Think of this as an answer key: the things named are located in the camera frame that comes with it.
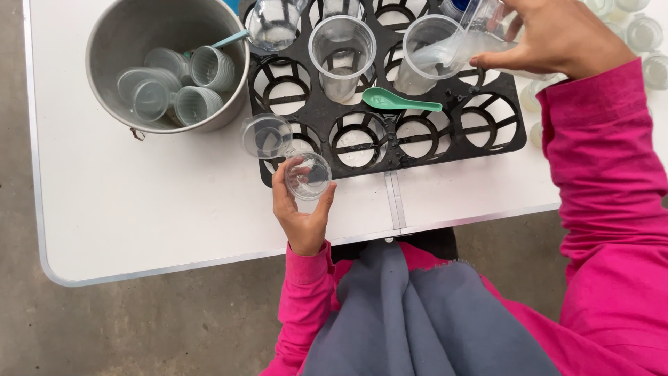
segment concrete floor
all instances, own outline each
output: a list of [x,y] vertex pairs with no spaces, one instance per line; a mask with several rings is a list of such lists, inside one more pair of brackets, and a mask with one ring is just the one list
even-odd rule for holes
[[[257,374],[281,329],[283,256],[83,288],[41,271],[21,9],[0,1],[0,376]],[[556,320],[559,222],[547,212],[460,226],[460,255]]]

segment person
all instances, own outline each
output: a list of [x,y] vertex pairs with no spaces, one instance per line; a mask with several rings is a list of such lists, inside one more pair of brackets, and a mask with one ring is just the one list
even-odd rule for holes
[[336,184],[299,213],[281,165],[283,329],[261,375],[668,375],[668,182],[641,62],[580,1],[504,2],[526,26],[520,43],[471,65],[570,78],[538,96],[570,231],[559,323],[504,299],[466,263],[405,242],[370,242],[334,265],[325,227]]

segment gray cloth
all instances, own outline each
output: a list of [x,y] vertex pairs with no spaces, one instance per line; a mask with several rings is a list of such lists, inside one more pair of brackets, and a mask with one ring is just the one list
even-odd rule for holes
[[408,272],[397,242],[371,242],[337,296],[303,375],[559,375],[467,264]]

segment green plastic spoon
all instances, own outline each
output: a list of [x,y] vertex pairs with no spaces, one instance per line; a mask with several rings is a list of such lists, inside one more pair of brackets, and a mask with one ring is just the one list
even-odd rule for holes
[[443,105],[440,103],[404,99],[383,88],[368,88],[364,90],[364,93],[362,93],[362,100],[371,107],[380,108],[382,110],[415,109],[432,112],[440,112],[443,110]]

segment metal pot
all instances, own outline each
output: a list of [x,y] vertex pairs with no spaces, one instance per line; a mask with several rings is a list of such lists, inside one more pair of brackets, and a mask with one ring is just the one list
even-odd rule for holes
[[151,133],[221,128],[237,116],[248,98],[251,56],[246,40],[224,47],[236,68],[236,90],[221,93],[225,105],[213,117],[191,126],[182,126],[175,116],[163,116],[156,122],[137,119],[120,98],[116,77],[125,68],[143,66],[146,54],[156,47],[190,51],[242,29],[236,13],[221,0],[117,0],[102,14],[88,39],[88,82],[102,107],[131,128]]

